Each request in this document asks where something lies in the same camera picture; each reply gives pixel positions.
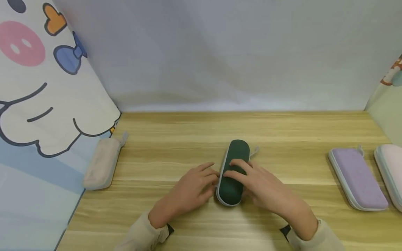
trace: wooden table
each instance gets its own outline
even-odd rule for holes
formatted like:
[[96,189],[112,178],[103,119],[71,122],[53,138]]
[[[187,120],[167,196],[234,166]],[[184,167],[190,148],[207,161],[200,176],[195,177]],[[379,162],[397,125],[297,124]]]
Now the wooden table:
[[[260,147],[254,160],[309,203],[347,250],[402,250],[402,213],[352,209],[328,161],[333,147],[362,145],[390,202],[373,158],[388,143],[366,112],[124,113],[113,134],[130,133],[112,185],[86,191],[58,250],[112,250],[129,226],[201,163],[219,170],[228,143]],[[225,208],[215,199],[171,222],[175,232],[157,250],[291,250],[283,221],[245,201]]]

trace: cartoon wall sticker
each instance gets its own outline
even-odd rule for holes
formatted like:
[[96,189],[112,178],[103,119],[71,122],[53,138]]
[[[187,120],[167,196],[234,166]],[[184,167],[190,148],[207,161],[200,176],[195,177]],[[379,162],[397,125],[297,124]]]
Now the cartoon wall sticker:
[[380,81],[381,84],[386,86],[399,86],[398,83],[394,84],[394,76],[399,73],[402,69],[402,55],[399,59],[392,65],[391,69]]
[[23,66],[37,66],[45,60],[45,46],[39,36],[16,21],[0,23],[0,51]]
[[54,48],[53,55],[59,66],[68,74],[76,75],[81,67],[81,57],[87,57],[87,53],[78,39],[77,34],[73,31],[75,47],[68,45],[59,45]]
[[24,13],[27,10],[23,0],[7,0],[10,7],[17,13]]
[[23,2],[15,3],[0,1],[0,141],[35,146],[50,158],[69,151],[81,135],[109,134],[120,112],[77,35],[63,28],[64,17],[52,5],[26,0],[20,14]]
[[65,27],[67,27],[66,19],[63,14],[57,12],[57,10],[50,4],[44,3],[43,12],[47,17],[45,22],[45,31],[51,36],[57,36]]
[[68,102],[73,96],[65,94],[67,100],[55,100],[55,88],[57,85],[52,88],[43,83],[29,95],[0,101],[4,105],[0,109],[0,138],[19,147],[35,145],[41,156],[51,158],[67,152],[81,135],[97,137],[115,127],[118,110],[114,120],[101,112],[86,114],[82,111],[85,107]]

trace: right hand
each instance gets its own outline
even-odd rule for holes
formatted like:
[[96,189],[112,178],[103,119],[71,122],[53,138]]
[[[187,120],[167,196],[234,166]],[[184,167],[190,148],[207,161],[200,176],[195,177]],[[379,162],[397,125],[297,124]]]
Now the right hand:
[[301,239],[308,241],[313,238],[318,228],[318,221],[310,206],[302,198],[256,163],[233,159],[230,165],[241,167],[247,175],[226,171],[224,176],[242,183],[245,186],[244,193],[252,198],[256,206],[284,218]]
[[236,171],[226,171],[224,177],[230,177],[242,183],[245,186],[244,194],[250,196],[256,206],[285,217],[288,211],[304,204],[304,201],[275,175],[258,164],[233,159],[230,165],[241,167],[247,175]]

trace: pink glasses case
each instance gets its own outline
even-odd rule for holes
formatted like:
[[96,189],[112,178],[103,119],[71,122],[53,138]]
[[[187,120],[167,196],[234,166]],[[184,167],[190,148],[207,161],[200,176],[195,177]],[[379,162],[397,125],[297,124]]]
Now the pink glasses case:
[[402,212],[402,148],[380,145],[375,149],[374,157],[393,204]]

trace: beige sleeve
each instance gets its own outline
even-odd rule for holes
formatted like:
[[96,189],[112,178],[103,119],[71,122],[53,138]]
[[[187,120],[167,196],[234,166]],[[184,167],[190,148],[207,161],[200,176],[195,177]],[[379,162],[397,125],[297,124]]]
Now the beige sleeve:
[[294,250],[300,251],[343,251],[345,247],[338,237],[332,232],[325,221],[318,219],[318,229],[309,241],[300,239],[292,229],[287,234],[287,239]]
[[115,251],[148,251],[168,238],[167,226],[155,229],[148,220],[148,212],[143,213],[130,227],[127,236],[115,247]]

